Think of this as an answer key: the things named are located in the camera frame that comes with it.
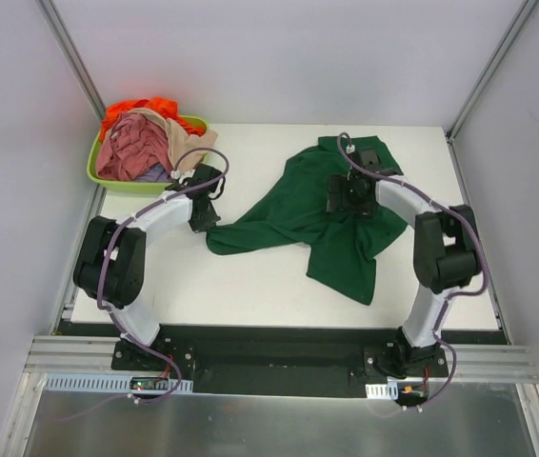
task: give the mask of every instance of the clothing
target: clothing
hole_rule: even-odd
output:
[[[162,164],[159,162],[153,166],[151,166],[150,169],[147,170],[147,172],[139,177],[137,177],[134,182],[136,183],[167,183],[170,180],[170,175],[164,168]]]
[[[99,178],[132,181],[160,163],[172,170],[166,132],[137,112],[122,112],[96,159]]]
[[[174,167],[178,160],[185,153],[193,148],[212,148],[218,137],[214,130],[206,130],[203,135],[188,134],[176,121],[173,119],[164,119],[159,113],[148,108],[135,108],[130,112],[138,112],[143,114],[153,124],[161,127],[166,132],[168,137],[168,157],[170,163]],[[205,150],[199,150],[188,155],[178,166],[181,172],[194,169],[195,166],[206,155]]]
[[[174,119],[189,135],[195,134],[202,136],[204,134],[205,130],[203,127],[194,127],[178,115],[178,104],[176,102],[161,97],[154,97],[150,100],[126,100],[108,107],[106,116],[102,120],[100,126],[100,141],[105,141],[107,130],[117,122],[117,119],[122,112],[130,111],[134,108],[152,109],[159,113],[164,119]]]
[[[358,149],[375,149],[386,167],[399,169],[376,136],[352,142]],[[348,171],[336,137],[319,138],[318,146],[287,161],[283,176],[249,212],[233,224],[210,230],[207,246],[223,255],[306,243],[311,247],[308,277],[369,305],[375,289],[373,257],[398,238],[407,224],[383,207],[372,218],[327,213],[329,177]]]

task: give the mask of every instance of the white table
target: white table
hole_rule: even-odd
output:
[[[223,224],[259,201],[282,175],[285,162],[317,138],[347,131],[377,135],[410,181],[448,205],[463,202],[444,132],[437,127],[213,125],[216,147],[230,159],[223,196],[214,202]],[[101,214],[118,217],[153,197],[108,192]],[[409,315],[418,282],[413,272],[413,231],[408,228],[377,256],[375,295],[364,306],[306,276],[309,247],[291,245],[218,256],[189,225],[147,251],[145,281],[161,323],[199,326],[396,328]],[[472,287],[479,284],[479,277]],[[106,323],[109,317],[85,293],[77,294],[73,322]],[[460,297],[445,328],[497,329],[485,293]]]

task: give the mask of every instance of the white wall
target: white wall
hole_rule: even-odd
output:
[[[55,0],[106,104],[450,127],[522,0]]]
[[[97,128],[35,2],[0,0],[0,433],[83,224]]]
[[[539,9],[455,146],[507,324],[539,365]]]

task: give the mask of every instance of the pink cloth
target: pink cloth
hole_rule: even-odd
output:
[[[133,181],[160,163],[168,172],[166,132],[137,112],[122,112],[108,132],[96,159],[99,178]]]

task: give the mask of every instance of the purple cloth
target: purple cloth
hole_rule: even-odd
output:
[[[134,181],[137,183],[167,183],[170,180],[168,172],[160,163],[152,165],[145,174],[137,177]]]

